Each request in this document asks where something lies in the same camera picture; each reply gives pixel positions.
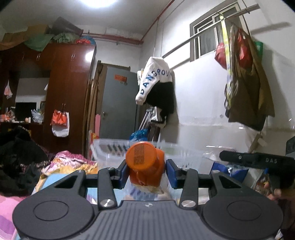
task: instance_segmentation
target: red bag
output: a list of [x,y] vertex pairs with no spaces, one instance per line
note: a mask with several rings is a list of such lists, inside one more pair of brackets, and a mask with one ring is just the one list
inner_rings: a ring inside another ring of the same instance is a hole
[[243,33],[241,30],[238,30],[238,53],[239,53],[239,65],[240,67],[247,69],[251,68],[253,64],[253,58],[251,54],[250,47],[247,41],[243,38]]
[[226,70],[226,57],[225,57],[225,49],[224,43],[220,43],[217,46],[216,53],[215,53],[215,60]]
[[54,110],[50,125],[59,125],[67,127],[68,117],[65,112]]

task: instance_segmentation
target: gray door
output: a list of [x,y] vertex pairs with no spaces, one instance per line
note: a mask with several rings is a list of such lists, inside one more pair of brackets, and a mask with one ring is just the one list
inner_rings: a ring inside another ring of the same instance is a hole
[[137,74],[108,67],[101,108],[99,138],[129,139],[137,122]]

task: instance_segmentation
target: red sign on door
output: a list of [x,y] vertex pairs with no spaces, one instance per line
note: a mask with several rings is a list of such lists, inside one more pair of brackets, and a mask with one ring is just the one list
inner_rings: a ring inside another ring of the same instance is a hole
[[121,81],[121,82],[127,82],[127,77],[115,75],[115,80]]

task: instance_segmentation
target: orange bottle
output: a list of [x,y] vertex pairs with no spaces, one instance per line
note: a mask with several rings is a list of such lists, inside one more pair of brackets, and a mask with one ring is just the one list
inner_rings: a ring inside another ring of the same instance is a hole
[[138,142],[126,153],[130,181],[141,186],[158,187],[165,168],[164,152],[149,142]]

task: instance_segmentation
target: ceiling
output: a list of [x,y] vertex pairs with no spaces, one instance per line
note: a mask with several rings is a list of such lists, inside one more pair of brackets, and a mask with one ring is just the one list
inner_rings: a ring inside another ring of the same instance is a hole
[[170,0],[117,0],[93,9],[80,0],[12,0],[0,13],[0,25],[8,32],[30,25],[49,24],[63,17],[75,25],[99,25],[144,34]]

